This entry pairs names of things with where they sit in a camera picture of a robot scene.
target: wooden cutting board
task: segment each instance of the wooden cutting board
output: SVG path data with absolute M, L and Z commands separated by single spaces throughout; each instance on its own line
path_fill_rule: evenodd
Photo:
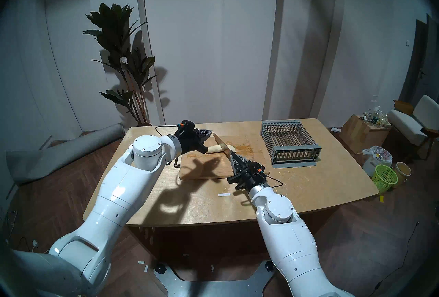
M 258 146 L 251 145 L 245 136 L 221 136 L 221 139 L 228 145 L 236 148 L 236 153 L 242 155 L 248 160 L 259 162 L 266 166 L 266 159 L 262 150 Z M 206 147 L 216 145 L 213 137 L 208 138 L 204 145 Z M 198 180 L 198 179 L 221 179 L 233 175 L 230 160 L 226 154 L 202 154 L 200 152 L 189 152 L 182 156 L 180 172 L 178 176 L 181 180 Z

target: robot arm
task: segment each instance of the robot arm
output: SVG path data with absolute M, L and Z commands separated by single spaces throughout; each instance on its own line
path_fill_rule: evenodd
M 291 201 L 275 193 L 266 182 L 264 166 L 231 154 L 234 176 L 229 183 L 245 189 L 256 209 L 256 218 L 271 260 L 290 286 L 294 297 L 348 297 L 326 278 L 313 235 Z
M 49 254 L 14 251 L 41 295 L 95 296 L 111 269 L 111 252 L 123 226 L 143 206 L 167 163 L 192 150 L 207 152 L 210 130 L 183 121 L 174 135 L 134 140 L 102 181 L 85 222 L 52 245 Z

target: wooden table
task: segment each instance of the wooden table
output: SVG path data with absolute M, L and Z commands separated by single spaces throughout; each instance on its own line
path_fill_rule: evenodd
M 270 176 L 284 183 L 275 188 L 287 196 L 298 213 L 318 211 L 363 199 L 378 193 L 373 182 L 345 148 L 317 119 L 302 119 L 302 124 L 322 147 L 316 166 L 301 168 L 272 168 L 270 156 L 259 132 L 261 121 L 197 124 L 197 128 L 213 130 L 218 136 L 246 135 L 252 145 L 263 151 Z M 176 128 L 162 128 L 163 135 L 173 134 Z M 116 160 L 144 134 L 157 135 L 154 127 L 130 128 L 105 169 L 99 184 L 84 212 L 85 220 L 92 210 L 103 178 Z M 235 191 L 227 179 L 181 181 L 173 164 L 164 168 L 143 207 L 128 221 L 127 226 L 141 243 L 158 257 L 151 248 L 152 227 L 224 224 L 254 221 L 255 209 L 244 190 Z M 268 179 L 274 186 L 276 182 Z M 219 197 L 219 193 L 230 196 Z

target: dish rack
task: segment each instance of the dish rack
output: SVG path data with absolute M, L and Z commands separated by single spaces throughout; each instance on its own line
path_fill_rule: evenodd
M 262 121 L 261 136 L 273 168 L 315 166 L 322 150 L 299 120 Z

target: plastic bag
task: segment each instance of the plastic bag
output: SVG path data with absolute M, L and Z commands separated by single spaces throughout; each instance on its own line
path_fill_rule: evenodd
M 377 165 L 386 165 L 389 167 L 392 165 L 392 155 L 382 147 L 373 146 L 365 149 L 363 150 L 363 155 L 369 155 L 363 165 L 363 169 L 370 177 L 374 175 Z
M 374 109 L 369 109 L 367 112 L 364 112 L 363 115 L 366 117 L 368 122 L 376 124 L 377 126 L 389 125 L 387 115 L 383 114 L 380 106 L 376 106 Z

